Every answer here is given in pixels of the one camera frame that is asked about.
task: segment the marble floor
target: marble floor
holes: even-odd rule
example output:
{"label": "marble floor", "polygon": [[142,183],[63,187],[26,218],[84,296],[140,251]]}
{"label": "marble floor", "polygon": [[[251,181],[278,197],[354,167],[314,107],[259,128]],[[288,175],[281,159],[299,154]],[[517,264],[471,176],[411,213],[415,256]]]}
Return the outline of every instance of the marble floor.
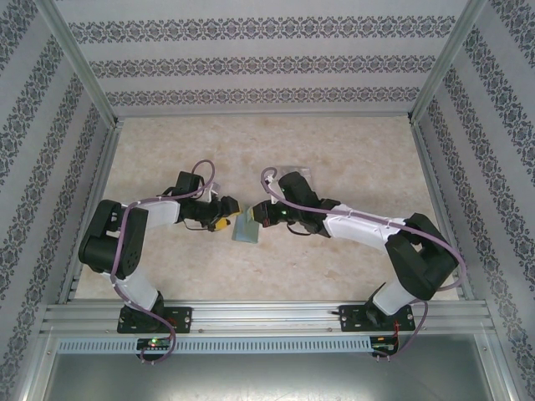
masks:
{"label": "marble floor", "polygon": [[[104,193],[130,203],[161,193],[200,159],[216,164],[221,195],[245,205],[267,199],[270,165],[312,170],[318,196],[382,216],[435,215],[406,116],[202,116],[125,121]],[[205,177],[210,169],[198,172]],[[258,244],[182,224],[147,231],[140,265],[166,299],[365,300],[394,275],[367,246],[260,230]],[[84,267],[77,298],[116,298],[109,281]],[[457,299],[456,291],[437,299]]]}

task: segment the wall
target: wall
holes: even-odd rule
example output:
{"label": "wall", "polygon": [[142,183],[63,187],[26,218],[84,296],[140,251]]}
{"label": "wall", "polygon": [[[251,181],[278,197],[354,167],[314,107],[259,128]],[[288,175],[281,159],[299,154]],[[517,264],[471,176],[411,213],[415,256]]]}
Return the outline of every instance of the wall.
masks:
{"label": "wall", "polygon": [[107,127],[31,0],[0,2],[0,400],[74,252]]}
{"label": "wall", "polygon": [[466,0],[64,0],[120,116],[406,113]]}
{"label": "wall", "polygon": [[473,291],[535,398],[535,2],[489,1],[420,121]]}

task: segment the purple cable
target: purple cable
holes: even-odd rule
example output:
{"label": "purple cable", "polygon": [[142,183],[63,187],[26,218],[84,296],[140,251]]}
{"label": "purple cable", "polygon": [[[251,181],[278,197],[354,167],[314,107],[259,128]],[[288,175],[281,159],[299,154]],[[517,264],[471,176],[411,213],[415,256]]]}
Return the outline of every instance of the purple cable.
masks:
{"label": "purple cable", "polygon": [[175,329],[173,328],[173,326],[169,322],[167,322],[163,317],[160,317],[160,316],[156,315],[155,313],[153,313],[153,312],[151,312],[151,311],[149,311],[147,309],[144,309],[142,306],[138,305],[137,303],[132,302],[115,284],[117,282],[116,274],[117,274],[117,269],[119,268],[120,254],[121,254],[121,252],[123,250],[123,242],[125,241],[124,233],[126,232],[126,222],[128,220],[128,215],[129,215],[129,213],[130,213],[130,211],[132,209],[134,209],[135,207],[137,207],[139,205],[143,205],[145,203],[159,202],[159,201],[178,201],[179,199],[189,198],[191,196],[194,196],[194,195],[198,194],[201,191],[204,191],[207,187],[210,186],[210,184],[214,180],[214,177],[216,175],[216,166],[214,166],[214,164],[213,164],[213,162],[211,160],[204,159],[204,160],[198,161],[193,166],[192,171],[195,171],[196,168],[199,165],[203,164],[203,163],[207,163],[207,164],[210,165],[210,167],[211,167],[211,175],[210,175],[210,179],[206,182],[206,184],[204,184],[203,186],[199,187],[198,190],[194,190],[193,192],[190,192],[189,194],[178,195],[178,196],[158,196],[156,198],[147,198],[147,199],[143,199],[143,200],[138,200],[137,202],[130,203],[126,207],[125,213],[123,215],[123,221],[121,222],[121,225],[120,225],[119,238],[118,238],[118,242],[117,242],[117,251],[115,252],[114,265],[113,265],[113,268],[111,269],[111,273],[110,273],[111,284],[112,284],[115,292],[117,292],[117,295],[119,295],[119,297],[123,301],[125,301],[126,304],[129,307],[133,307],[134,309],[137,309],[138,311],[141,311],[144,314],[146,314],[146,315],[152,317],[153,319],[155,319],[155,320],[163,323],[164,325],[166,325],[170,330],[169,338],[172,341],[172,344],[169,347],[169,349],[167,350],[167,352],[164,355],[162,355],[161,357],[159,357],[158,359],[154,360],[154,361],[147,361],[146,359],[144,359],[146,348],[143,348],[141,350],[141,355],[140,355],[142,363],[150,362],[151,365],[154,365],[155,363],[159,363],[159,362],[162,362],[162,361],[166,360],[173,353],[173,351],[175,350],[176,332],[175,332]]}
{"label": "purple cable", "polygon": [[355,216],[355,217],[358,217],[367,221],[372,221],[374,223],[382,224],[384,226],[391,226],[399,230],[408,231],[409,233],[417,235],[417,236],[422,236],[427,240],[435,242],[435,244],[442,246],[444,249],[450,252],[453,255],[453,257],[457,259],[457,261],[459,262],[459,267],[461,268],[461,274],[455,282],[453,282],[452,284],[448,286],[440,287],[437,291],[451,290],[452,288],[460,286],[461,283],[464,281],[466,277],[465,261],[462,259],[462,256],[457,249],[453,248],[452,246],[450,246],[450,244],[448,244],[447,242],[444,242],[440,238],[427,234],[426,232],[416,230],[415,228],[411,228],[411,227],[403,226],[402,224],[394,223],[393,221],[390,221],[389,219],[381,219],[379,217],[369,216],[360,211],[353,211],[353,210],[351,211],[326,211],[325,209],[317,209],[315,207],[301,206],[296,203],[289,202],[269,188],[268,183],[266,182],[266,176],[267,176],[267,173],[270,171],[273,173],[273,178],[277,175],[277,169],[275,167],[265,168],[262,171],[262,174],[260,177],[260,182],[262,184],[262,187],[269,195],[273,196],[275,199],[282,202],[284,205],[290,206],[294,209],[299,209],[301,211],[310,211],[312,213],[322,213],[324,215]]}

